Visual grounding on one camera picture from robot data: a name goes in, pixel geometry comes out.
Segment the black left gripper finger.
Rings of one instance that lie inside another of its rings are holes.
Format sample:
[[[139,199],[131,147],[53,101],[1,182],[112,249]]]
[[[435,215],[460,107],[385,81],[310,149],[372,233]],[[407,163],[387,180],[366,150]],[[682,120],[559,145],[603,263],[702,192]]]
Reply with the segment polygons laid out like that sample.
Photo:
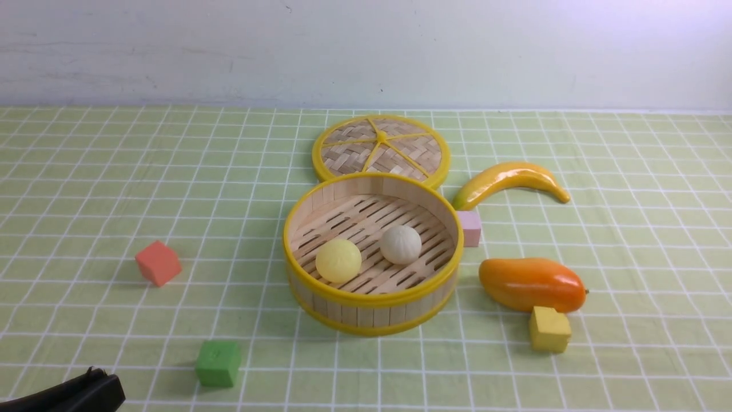
[[[2,411],[117,411],[126,401],[120,378],[89,367],[56,386],[1,403]]]

